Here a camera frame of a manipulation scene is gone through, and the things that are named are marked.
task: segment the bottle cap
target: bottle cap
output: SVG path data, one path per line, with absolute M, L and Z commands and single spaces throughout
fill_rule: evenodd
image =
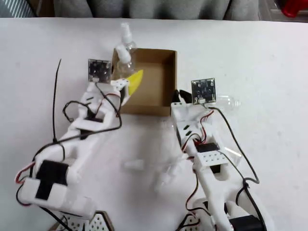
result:
M 116 49 L 117 55 L 119 56 L 121 63 L 127 64 L 130 62 L 131 56 L 123 44 L 117 45 L 115 49 Z
M 131 43 L 133 41 L 128 23 L 121 23 L 121 38 L 124 44 Z

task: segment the white table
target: white table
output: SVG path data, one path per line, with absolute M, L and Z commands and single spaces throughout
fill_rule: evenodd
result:
M 111 59 L 120 42 L 121 21 L 0 19 L 0 230 L 46 230 L 54 223 L 37 207 L 23 208 L 14 201 L 13 178 L 38 148 L 51 141 L 53 82 L 59 59 L 58 136 L 68 126 L 62 107 L 68 100 L 78 100 L 86 89 L 88 58 Z M 261 179 L 261 185 L 253 188 L 277 230 L 307 228 L 308 25 L 129 22 L 139 47 L 178 51 L 179 89 L 190 90 L 192 79 L 215 77 L 218 93 L 242 102 L 229 121 Z M 74 109 L 69 113 L 76 115 Z M 157 156 L 166 156 L 168 123 L 155 117 L 123 117 L 123 128 L 111 133 L 85 174 L 83 191 L 108 212 L 117 231 L 174 230 L 195 186 L 191 163 L 184 163 L 175 181 L 154 193 L 152 168 L 125 172 L 121 163 L 137 156 L 152 163 Z M 241 169 L 250 174 L 243 163 Z

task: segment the circuit board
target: circuit board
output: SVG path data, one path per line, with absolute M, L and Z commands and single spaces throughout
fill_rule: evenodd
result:
M 192 102 L 193 104 L 216 102 L 214 78 L 192 81 Z
M 89 59 L 89 82 L 110 83 L 111 62 Z

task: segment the brown box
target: brown box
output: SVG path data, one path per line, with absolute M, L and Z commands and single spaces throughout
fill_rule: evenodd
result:
M 170 115 L 170 104 L 177 86 L 177 52 L 158 49 L 136 49 L 136 70 L 143 70 L 143 79 L 121 113 L 150 116 Z M 118 56 L 112 58 L 116 75 Z

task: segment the yellow object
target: yellow object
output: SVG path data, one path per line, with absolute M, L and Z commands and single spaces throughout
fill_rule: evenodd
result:
M 132 95 L 139 87 L 143 77 L 143 70 L 140 70 L 127 78 L 129 81 L 128 94 Z

